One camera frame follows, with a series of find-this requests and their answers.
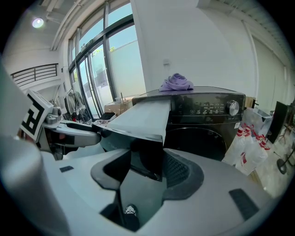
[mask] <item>white plastic bag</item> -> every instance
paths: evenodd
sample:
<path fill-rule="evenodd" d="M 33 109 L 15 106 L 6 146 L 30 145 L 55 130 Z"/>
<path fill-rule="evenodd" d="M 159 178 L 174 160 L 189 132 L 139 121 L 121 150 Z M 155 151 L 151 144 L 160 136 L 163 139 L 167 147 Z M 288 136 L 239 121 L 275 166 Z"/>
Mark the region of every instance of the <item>white plastic bag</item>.
<path fill-rule="evenodd" d="M 244 129 L 242 127 L 239 127 L 239 130 L 230 148 L 227 150 L 224 158 L 222 159 L 222 161 L 229 165 L 234 165 L 237 162 L 237 160 L 240 158 L 244 148 L 245 148 Z"/>
<path fill-rule="evenodd" d="M 257 166 L 267 158 L 266 141 L 259 141 L 259 137 L 252 138 L 253 142 L 247 143 L 244 152 L 236 163 L 236 168 L 245 175 L 249 175 Z"/>

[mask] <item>control panel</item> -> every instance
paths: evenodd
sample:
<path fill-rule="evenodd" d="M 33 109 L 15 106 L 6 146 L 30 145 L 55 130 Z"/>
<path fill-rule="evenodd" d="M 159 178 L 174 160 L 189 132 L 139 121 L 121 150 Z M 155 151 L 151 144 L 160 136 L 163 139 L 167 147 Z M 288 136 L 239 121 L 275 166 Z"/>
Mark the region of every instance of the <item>control panel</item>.
<path fill-rule="evenodd" d="M 173 116 L 231 116 L 244 110 L 245 96 L 239 94 L 186 94 L 173 96 Z"/>

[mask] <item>black stand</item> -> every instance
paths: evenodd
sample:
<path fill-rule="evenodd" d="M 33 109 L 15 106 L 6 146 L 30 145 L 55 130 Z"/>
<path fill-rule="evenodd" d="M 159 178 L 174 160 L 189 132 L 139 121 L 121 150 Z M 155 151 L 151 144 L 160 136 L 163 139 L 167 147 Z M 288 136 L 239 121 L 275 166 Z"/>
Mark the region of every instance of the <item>black stand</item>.
<path fill-rule="evenodd" d="M 277 167 L 278 170 L 284 175 L 287 172 L 287 166 L 286 163 L 289 160 L 289 158 L 292 156 L 293 152 L 295 151 L 295 148 L 293 149 L 293 151 L 291 152 L 291 154 L 289 155 L 289 157 L 287 157 L 287 159 L 285 161 L 283 161 L 282 159 L 277 160 Z"/>

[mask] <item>washing machine door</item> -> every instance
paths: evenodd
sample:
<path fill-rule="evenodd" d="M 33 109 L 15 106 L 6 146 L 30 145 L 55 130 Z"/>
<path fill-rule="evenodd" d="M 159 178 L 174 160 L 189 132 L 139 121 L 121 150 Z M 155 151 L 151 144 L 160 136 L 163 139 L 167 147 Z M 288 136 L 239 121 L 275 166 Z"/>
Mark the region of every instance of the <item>washing machine door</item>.
<path fill-rule="evenodd" d="M 167 131 L 164 147 L 219 161 L 226 152 L 226 144 L 220 134 L 199 127 L 183 127 Z"/>

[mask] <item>black rubber pad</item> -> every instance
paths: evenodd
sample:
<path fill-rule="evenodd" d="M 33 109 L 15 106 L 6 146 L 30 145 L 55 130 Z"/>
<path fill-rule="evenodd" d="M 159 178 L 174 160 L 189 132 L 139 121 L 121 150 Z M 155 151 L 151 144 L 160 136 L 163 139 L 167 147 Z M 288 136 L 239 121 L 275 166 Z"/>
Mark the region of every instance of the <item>black rubber pad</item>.
<path fill-rule="evenodd" d="M 250 197 L 242 189 L 234 189 L 229 191 L 231 198 L 234 200 L 244 220 L 248 220 L 254 216 L 259 208 L 250 199 Z"/>
<path fill-rule="evenodd" d="M 70 170 L 73 170 L 74 168 L 73 167 L 71 167 L 71 166 L 65 166 L 65 167 L 61 167 L 60 168 L 60 171 L 61 172 L 66 172 L 66 171 L 70 171 Z"/>

